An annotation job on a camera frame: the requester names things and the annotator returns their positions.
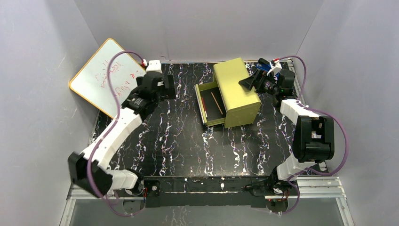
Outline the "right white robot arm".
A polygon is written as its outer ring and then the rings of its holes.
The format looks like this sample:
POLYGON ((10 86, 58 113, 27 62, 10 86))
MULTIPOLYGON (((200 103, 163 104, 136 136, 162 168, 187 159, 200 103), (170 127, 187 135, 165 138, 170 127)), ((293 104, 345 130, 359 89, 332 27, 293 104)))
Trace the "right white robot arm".
POLYGON ((295 124, 291 155, 275 167, 266 180, 247 188, 284 192, 292 187, 289 182, 294 181, 299 172, 334 156, 333 119, 308 110, 296 100, 293 95, 294 81, 295 73, 287 69, 281 70, 276 79, 272 71, 257 70, 252 76, 239 81, 239 85, 247 90, 272 95, 273 106, 295 124))

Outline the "green drawer cabinet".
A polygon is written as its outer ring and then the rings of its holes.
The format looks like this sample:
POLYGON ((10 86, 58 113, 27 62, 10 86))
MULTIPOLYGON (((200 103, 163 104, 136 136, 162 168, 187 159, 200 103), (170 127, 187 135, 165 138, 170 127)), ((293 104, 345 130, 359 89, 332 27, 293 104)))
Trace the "green drawer cabinet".
POLYGON ((247 77, 249 73, 244 61, 236 58, 215 64, 212 82, 194 86, 203 125, 212 127, 222 124, 225 128, 231 128, 254 123, 261 100, 254 89, 248 91, 239 85, 239 81, 247 77), (211 92, 214 93, 223 115, 211 92), (201 97, 205 101, 207 118, 201 97))

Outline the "red and black makeup pen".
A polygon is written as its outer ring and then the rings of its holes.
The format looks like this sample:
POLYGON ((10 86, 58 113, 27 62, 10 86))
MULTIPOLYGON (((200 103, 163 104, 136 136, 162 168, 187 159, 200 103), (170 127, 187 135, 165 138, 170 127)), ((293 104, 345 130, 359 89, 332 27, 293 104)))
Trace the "red and black makeup pen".
POLYGON ((201 102, 202 102, 202 106, 203 106, 203 109, 204 109, 205 118, 207 118, 207 111, 206 111, 205 101, 204 101, 203 97, 201 97, 201 102))

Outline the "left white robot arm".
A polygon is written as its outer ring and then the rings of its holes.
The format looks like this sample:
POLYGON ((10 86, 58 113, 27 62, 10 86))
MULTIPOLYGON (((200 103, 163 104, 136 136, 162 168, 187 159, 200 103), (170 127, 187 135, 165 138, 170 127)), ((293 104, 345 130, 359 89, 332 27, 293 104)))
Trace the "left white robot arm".
POLYGON ((136 170, 110 170, 109 163, 120 146, 151 115, 161 101, 175 99, 171 74, 149 71, 136 79, 134 88, 121 104, 108 127, 80 153, 68 157, 71 182, 97 198, 111 190, 128 189, 140 194, 143 176, 136 170))

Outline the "gold makeup pencil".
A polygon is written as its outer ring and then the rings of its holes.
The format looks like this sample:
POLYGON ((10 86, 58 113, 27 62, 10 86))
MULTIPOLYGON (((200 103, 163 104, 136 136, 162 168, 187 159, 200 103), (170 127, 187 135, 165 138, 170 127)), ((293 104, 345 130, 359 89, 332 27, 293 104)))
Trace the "gold makeup pencil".
POLYGON ((222 111, 222 109, 221 109, 221 107, 220 107, 220 105, 219 105, 219 103, 218 103, 218 101, 217 101, 217 99, 216 99, 214 93, 211 92, 211 95, 212 95, 212 97, 213 97, 213 99, 214 99, 214 101, 215 101, 215 104, 216 104, 216 106, 218 107, 218 109, 219 109, 221 115, 223 115, 223 111, 222 111))

